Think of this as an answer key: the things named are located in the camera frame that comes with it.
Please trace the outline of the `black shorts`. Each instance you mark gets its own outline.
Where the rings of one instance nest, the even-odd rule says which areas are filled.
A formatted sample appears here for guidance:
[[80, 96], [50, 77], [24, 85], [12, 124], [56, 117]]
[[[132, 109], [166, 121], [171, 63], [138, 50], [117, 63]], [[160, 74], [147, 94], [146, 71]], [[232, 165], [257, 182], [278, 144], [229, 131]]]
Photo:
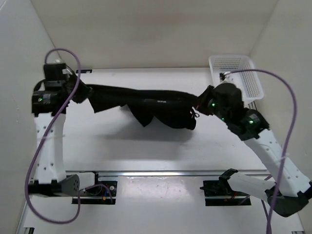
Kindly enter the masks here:
[[127, 106], [135, 119], [143, 126], [153, 118], [173, 129], [194, 130], [194, 108], [198, 97], [174, 90], [136, 90], [123, 87], [88, 85], [92, 89], [89, 102], [95, 113], [115, 107]]

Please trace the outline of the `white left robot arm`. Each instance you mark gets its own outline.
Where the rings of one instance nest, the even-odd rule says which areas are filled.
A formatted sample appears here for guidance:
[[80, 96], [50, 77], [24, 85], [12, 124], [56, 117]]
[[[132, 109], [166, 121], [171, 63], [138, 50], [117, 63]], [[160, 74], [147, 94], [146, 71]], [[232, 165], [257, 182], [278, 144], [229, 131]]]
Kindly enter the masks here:
[[91, 195], [102, 190], [93, 172], [67, 175], [63, 162], [63, 128], [66, 107], [75, 82], [67, 78], [46, 78], [44, 90], [36, 85], [31, 113], [37, 130], [37, 149], [25, 180], [25, 194], [77, 196], [86, 189]]

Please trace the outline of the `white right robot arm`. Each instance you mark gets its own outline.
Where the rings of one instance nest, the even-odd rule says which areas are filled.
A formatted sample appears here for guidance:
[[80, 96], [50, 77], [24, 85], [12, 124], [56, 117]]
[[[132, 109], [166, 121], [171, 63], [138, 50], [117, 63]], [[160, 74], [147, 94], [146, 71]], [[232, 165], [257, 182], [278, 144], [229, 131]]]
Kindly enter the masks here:
[[264, 181], [228, 169], [219, 177], [219, 190], [230, 195], [243, 192], [266, 201], [280, 216], [302, 210], [312, 197], [312, 182], [288, 158], [282, 157], [269, 123], [254, 109], [244, 106], [241, 90], [231, 83], [208, 86], [198, 98], [197, 110], [214, 115], [261, 160], [273, 181]]

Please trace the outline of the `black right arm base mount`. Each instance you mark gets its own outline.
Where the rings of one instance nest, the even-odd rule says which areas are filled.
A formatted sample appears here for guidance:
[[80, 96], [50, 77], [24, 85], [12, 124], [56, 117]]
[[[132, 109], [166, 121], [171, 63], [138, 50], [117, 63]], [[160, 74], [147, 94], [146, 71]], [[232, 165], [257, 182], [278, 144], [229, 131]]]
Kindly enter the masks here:
[[236, 169], [226, 170], [218, 180], [204, 180], [203, 186], [206, 207], [222, 206], [251, 206], [251, 200], [246, 193], [234, 191], [230, 188], [230, 176], [238, 173]]

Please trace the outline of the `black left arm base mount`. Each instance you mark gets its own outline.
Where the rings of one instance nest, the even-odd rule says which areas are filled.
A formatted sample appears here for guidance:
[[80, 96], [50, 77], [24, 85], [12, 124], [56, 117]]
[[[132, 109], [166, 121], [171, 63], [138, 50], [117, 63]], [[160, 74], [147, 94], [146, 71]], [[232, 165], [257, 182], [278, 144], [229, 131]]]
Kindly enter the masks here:
[[112, 196], [110, 196], [106, 188], [97, 186], [83, 191], [80, 196], [81, 205], [115, 205], [117, 197], [117, 183], [117, 180], [98, 180], [96, 184], [103, 184], [106, 186]]

